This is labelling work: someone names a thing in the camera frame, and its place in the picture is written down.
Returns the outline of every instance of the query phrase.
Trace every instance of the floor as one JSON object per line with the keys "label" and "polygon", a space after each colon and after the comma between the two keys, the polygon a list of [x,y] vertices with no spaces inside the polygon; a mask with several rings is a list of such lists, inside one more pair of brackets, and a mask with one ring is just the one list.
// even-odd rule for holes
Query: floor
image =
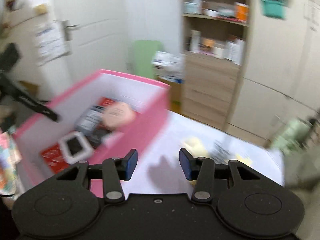
{"label": "floor", "polygon": [[[177,114],[182,114],[181,113],[181,105],[178,102],[171,102],[170,110],[177,113]],[[268,140],[265,140],[264,138],[256,136],[250,132],[242,130],[242,129],[240,129],[236,126],[233,126],[231,124],[228,125],[225,132],[234,136],[234,137],[237,137],[241,140],[244,140],[246,142],[250,142],[250,143],[255,144],[257,146],[260,146],[260,147],[266,147],[266,145],[268,145],[268,142],[269,142]]]}

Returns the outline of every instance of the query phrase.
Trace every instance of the patterned cloth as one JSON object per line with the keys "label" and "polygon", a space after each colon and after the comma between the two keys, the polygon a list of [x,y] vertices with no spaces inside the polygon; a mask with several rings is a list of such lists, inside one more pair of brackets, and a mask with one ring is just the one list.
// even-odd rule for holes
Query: patterned cloth
{"label": "patterned cloth", "polygon": [[0,194],[16,194],[16,181],[18,179],[16,164],[21,160],[21,155],[12,139],[14,128],[7,132],[0,130]]}

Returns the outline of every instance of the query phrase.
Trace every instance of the circular cover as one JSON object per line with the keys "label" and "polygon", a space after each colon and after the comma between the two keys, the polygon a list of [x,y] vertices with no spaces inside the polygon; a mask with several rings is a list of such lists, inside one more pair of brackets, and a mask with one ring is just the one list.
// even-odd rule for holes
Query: circular cover
{"label": "circular cover", "polygon": [[36,188],[18,198],[12,210],[22,234],[38,238],[71,236],[89,225],[99,212],[97,197],[69,181]]}
{"label": "circular cover", "polygon": [[282,187],[268,191],[254,185],[233,187],[221,194],[217,209],[232,228],[255,237],[285,236],[304,216],[298,197]]}

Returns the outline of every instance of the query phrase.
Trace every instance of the screw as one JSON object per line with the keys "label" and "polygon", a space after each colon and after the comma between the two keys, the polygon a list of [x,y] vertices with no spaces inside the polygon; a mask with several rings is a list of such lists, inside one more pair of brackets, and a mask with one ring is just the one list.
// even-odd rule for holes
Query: screw
{"label": "screw", "polygon": [[210,193],[206,191],[198,191],[195,193],[195,198],[197,199],[207,199],[210,197]]}
{"label": "screw", "polygon": [[119,199],[122,197],[122,193],[119,191],[110,191],[107,193],[106,197],[108,199]]}

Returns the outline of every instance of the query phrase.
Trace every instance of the drawer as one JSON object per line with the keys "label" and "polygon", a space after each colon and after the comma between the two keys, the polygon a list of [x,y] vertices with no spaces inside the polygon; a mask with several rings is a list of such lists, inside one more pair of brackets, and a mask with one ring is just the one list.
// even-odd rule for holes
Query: drawer
{"label": "drawer", "polygon": [[192,83],[190,80],[186,80],[184,84],[185,91],[187,90],[195,90],[198,93],[206,94],[217,99],[221,99],[225,102],[230,103],[233,95],[233,91],[226,90],[225,88],[217,85],[212,84],[199,84],[196,82],[195,84]]}
{"label": "drawer", "polygon": [[239,66],[225,59],[218,59],[212,56],[187,52],[186,54],[186,66],[188,68],[202,68],[220,73],[236,80]]}
{"label": "drawer", "polygon": [[186,82],[202,86],[219,86],[225,90],[233,91],[236,79],[230,76],[212,71],[207,68],[189,67],[186,64]]}
{"label": "drawer", "polygon": [[195,101],[188,99],[188,98],[183,99],[182,110],[183,110],[183,112],[193,113],[193,114],[202,116],[205,119],[209,119],[209,120],[211,120],[217,124],[221,124],[221,125],[224,124],[225,119],[226,119],[225,116],[218,113],[212,107],[202,105],[202,104],[195,102]]}
{"label": "drawer", "polygon": [[218,123],[218,122],[215,122],[215,121],[212,121],[210,119],[207,119],[205,117],[202,117],[202,116],[199,116],[197,114],[193,114],[193,113],[190,113],[190,112],[187,112],[187,111],[184,111],[183,114],[186,116],[186,117],[190,117],[196,121],[199,121],[199,122],[202,122],[202,123],[205,123],[207,125],[210,125],[214,128],[217,128],[219,130],[222,130],[223,128],[223,124],[221,123]]}
{"label": "drawer", "polygon": [[221,99],[212,97],[210,95],[201,93],[195,89],[192,88],[186,88],[184,96],[188,99],[191,99],[197,103],[201,103],[204,106],[211,107],[217,111],[217,113],[220,113],[223,116],[228,115],[228,110],[230,107],[230,103],[223,101]]}

